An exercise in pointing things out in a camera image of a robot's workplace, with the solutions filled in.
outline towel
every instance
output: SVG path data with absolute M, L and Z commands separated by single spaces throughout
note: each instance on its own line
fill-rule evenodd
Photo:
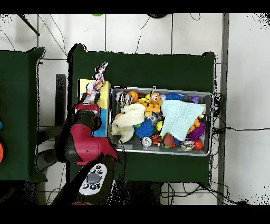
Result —
M 165 119 L 160 135 L 169 132 L 174 138 L 184 141 L 188 129 L 204 111 L 204 106 L 180 100 L 164 100 L 161 110 Z
M 124 106 L 123 114 L 112 122 L 112 135 L 121 135 L 119 143 L 125 143 L 133 137 L 134 125 L 144 122 L 145 106 L 143 104 L 131 104 Z

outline orange ball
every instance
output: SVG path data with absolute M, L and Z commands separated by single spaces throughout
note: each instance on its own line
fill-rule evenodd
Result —
M 195 130 L 195 126 L 192 125 L 192 126 L 189 128 L 189 130 L 192 132 L 193 130 Z
M 132 102 L 137 102 L 139 94 L 136 91 L 129 91 L 129 95 L 132 96 Z

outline yellow ball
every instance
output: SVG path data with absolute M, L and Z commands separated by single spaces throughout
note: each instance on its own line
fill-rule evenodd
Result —
M 163 126 L 163 121 L 159 121 L 157 123 L 157 130 L 160 131 L 162 129 L 162 126 Z

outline light blue cloth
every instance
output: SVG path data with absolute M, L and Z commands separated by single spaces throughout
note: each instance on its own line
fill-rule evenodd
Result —
M 162 136 L 169 132 L 174 138 L 184 141 L 188 129 L 204 111 L 204 106 L 180 100 L 164 100 L 161 110 L 165 119 L 160 135 Z

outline control buttons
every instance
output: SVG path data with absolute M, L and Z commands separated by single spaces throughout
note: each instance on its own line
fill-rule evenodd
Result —
M 86 189 L 88 187 L 89 187 L 89 184 L 86 183 L 86 184 L 83 185 L 82 189 Z
M 100 177 L 96 173 L 90 173 L 88 174 L 86 181 L 87 183 L 91 183 L 91 184 L 98 183 L 100 182 Z
M 94 185 L 94 184 L 91 184 L 91 185 L 90 185 L 90 189 L 91 189 L 91 190 L 95 190 L 96 188 L 97 188 L 96 185 Z

